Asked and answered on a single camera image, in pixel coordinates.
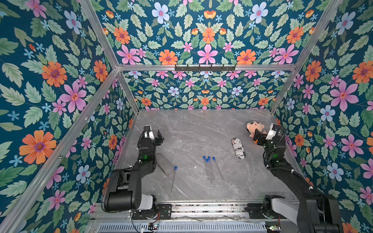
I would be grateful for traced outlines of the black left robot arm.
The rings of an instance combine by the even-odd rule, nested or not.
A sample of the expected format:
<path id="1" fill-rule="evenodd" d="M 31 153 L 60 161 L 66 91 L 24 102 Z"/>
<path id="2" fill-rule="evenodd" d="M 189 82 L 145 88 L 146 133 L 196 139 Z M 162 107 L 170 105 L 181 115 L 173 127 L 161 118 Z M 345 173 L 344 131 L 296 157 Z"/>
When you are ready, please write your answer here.
<path id="1" fill-rule="evenodd" d="M 138 158 L 129 168 L 116 169 L 111 173 L 104 191 L 102 209 L 109 213 L 124 211 L 158 211 L 156 197 L 142 193 L 142 179 L 152 174 L 157 166 L 156 147 L 164 137 L 146 125 L 137 143 Z"/>

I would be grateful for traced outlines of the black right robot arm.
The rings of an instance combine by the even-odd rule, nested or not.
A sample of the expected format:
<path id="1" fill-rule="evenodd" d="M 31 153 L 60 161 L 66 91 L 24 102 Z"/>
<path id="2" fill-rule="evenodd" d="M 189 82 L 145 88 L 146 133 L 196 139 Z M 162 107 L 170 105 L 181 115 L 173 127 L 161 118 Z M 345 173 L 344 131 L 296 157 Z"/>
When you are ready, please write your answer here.
<path id="1" fill-rule="evenodd" d="M 299 201 L 295 206 L 279 195 L 267 195 L 261 206 L 265 217 L 283 216 L 297 225 L 301 233 L 343 232 L 339 204 L 311 186 L 284 158 L 287 148 L 284 128 L 272 124 L 266 134 L 256 129 L 253 141 L 264 147 L 263 162 L 271 174 L 282 181 Z"/>

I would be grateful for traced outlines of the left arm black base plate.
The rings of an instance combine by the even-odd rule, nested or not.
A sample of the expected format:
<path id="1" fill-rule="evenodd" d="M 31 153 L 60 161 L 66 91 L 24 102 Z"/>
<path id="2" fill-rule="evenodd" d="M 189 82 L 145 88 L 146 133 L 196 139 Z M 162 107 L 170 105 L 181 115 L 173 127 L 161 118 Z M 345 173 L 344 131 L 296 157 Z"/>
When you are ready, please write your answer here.
<path id="1" fill-rule="evenodd" d="M 170 220 L 172 214 L 171 204 L 155 204 L 151 209 L 138 210 L 132 214 L 133 220 Z"/>

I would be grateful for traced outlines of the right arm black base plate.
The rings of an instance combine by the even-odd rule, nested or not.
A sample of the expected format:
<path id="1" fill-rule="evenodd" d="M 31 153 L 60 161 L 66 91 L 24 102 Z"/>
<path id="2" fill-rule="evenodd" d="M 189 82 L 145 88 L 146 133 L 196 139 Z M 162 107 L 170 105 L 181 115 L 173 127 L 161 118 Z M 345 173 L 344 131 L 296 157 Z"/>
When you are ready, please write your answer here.
<path id="1" fill-rule="evenodd" d="M 245 207 L 245 211 L 249 214 L 251 219 L 285 219 L 284 216 L 274 212 L 273 210 L 269 210 L 267 207 L 264 207 L 263 204 L 249 203 Z"/>

